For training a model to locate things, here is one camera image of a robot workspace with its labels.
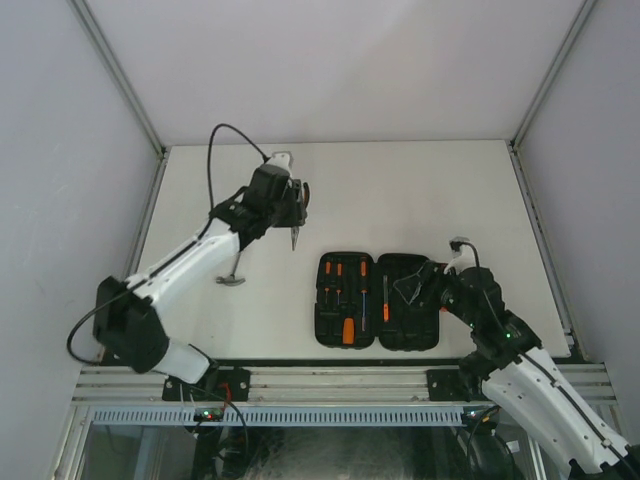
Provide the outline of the claw hammer orange black handle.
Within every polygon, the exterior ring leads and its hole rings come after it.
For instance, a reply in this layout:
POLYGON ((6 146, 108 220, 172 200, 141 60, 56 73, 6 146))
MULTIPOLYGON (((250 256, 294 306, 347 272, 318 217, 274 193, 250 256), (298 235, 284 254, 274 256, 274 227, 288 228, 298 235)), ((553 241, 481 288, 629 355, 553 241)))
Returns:
POLYGON ((355 344, 355 320, 353 317, 344 319, 342 325, 342 344, 344 346, 353 346, 355 344))

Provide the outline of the black plastic tool case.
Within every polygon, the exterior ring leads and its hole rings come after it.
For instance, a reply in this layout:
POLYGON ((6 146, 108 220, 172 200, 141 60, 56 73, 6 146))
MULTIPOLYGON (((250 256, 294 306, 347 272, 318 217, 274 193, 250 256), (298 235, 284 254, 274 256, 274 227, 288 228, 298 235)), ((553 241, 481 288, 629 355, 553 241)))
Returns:
POLYGON ((314 304, 314 334, 325 347, 364 349, 374 342, 390 351, 427 351, 439 343, 440 311, 418 308, 417 300, 407 305, 393 283, 405 277, 417 277, 416 272, 429 257, 408 253, 385 253, 375 259, 366 252, 327 252, 320 257, 316 274, 314 304), (367 329, 361 332, 360 259, 368 259, 367 329), (329 304, 324 305, 323 276, 325 262, 332 264, 329 304), (336 267, 343 264, 341 305, 336 305, 336 267), (383 275, 389 277, 390 321, 383 322, 383 275), (344 319, 355 320, 355 344, 342 344, 344 319))

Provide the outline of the long nose pliers orange handles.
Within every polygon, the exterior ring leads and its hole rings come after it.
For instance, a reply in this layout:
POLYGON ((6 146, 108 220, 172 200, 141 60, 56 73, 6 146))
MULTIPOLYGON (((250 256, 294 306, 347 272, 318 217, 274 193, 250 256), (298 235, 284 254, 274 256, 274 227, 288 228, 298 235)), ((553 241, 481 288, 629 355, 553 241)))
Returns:
POLYGON ((307 208, 310 202, 310 187, 307 182, 295 180, 293 184, 294 192, 294 221, 291 227, 291 247, 296 249, 300 228, 305 224, 307 218, 307 208))

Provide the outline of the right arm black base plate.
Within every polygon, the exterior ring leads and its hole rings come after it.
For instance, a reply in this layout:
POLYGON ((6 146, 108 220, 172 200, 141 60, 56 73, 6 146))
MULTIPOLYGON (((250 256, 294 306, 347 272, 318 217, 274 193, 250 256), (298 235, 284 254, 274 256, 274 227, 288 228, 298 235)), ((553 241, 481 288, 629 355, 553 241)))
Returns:
POLYGON ((426 372, 432 401, 474 401, 483 398, 477 377, 459 369, 429 369, 426 372))

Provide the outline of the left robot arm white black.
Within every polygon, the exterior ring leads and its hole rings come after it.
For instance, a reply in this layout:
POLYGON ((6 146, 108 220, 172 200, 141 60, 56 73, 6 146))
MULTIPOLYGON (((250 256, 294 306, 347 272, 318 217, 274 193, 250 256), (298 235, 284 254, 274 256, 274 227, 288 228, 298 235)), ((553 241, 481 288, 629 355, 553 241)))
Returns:
POLYGON ((216 205, 203 228, 165 258, 123 281, 97 289, 92 333, 134 372, 178 378, 196 399, 215 395, 219 376, 196 347, 171 339, 162 316, 170 303, 215 267, 245 250, 270 228, 297 233, 306 222, 309 187, 292 176, 288 152, 274 153, 248 186, 216 205))

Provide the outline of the small screwdriver orange black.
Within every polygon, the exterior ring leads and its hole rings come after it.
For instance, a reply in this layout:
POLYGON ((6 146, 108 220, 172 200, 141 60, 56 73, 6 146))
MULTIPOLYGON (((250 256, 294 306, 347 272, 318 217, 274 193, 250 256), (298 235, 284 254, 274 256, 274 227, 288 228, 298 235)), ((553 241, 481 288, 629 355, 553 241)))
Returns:
POLYGON ((332 270, 331 262, 330 261, 326 261, 325 262, 325 266, 324 266, 324 276, 323 276, 324 305, 325 306, 327 306, 329 304, 331 270, 332 270))

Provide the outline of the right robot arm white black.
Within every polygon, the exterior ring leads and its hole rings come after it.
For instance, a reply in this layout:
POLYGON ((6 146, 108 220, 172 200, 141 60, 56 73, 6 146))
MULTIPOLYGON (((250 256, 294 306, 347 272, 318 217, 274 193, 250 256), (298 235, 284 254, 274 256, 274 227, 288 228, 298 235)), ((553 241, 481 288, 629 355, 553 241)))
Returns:
POLYGON ((491 271, 425 262, 394 282, 408 304, 431 302, 471 329, 475 351, 460 363, 468 397, 511 416, 570 479, 636 479, 639 448, 610 427, 564 377, 540 338, 508 310, 491 271))

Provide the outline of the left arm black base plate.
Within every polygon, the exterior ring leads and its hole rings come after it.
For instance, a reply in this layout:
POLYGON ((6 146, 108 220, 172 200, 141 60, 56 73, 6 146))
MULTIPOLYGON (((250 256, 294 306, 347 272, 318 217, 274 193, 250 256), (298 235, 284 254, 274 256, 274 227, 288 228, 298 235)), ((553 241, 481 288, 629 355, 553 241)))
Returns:
POLYGON ((245 402, 249 397, 251 372, 233 367, 219 368, 207 373, 196 384, 188 384, 176 377, 169 377, 163 387, 162 400, 167 402, 223 401, 245 402))

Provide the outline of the small precision screwdriver orange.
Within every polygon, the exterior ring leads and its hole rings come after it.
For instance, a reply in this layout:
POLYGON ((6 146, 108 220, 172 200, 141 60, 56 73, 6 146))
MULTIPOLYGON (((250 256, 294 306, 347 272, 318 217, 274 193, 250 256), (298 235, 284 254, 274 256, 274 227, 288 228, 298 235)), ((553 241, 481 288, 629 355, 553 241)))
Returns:
POLYGON ((343 274, 343 264, 341 262, 337 263, 336 267, 336 305, 340 307, 341 305, 341 294, 342 294, 342 274, 343 274))

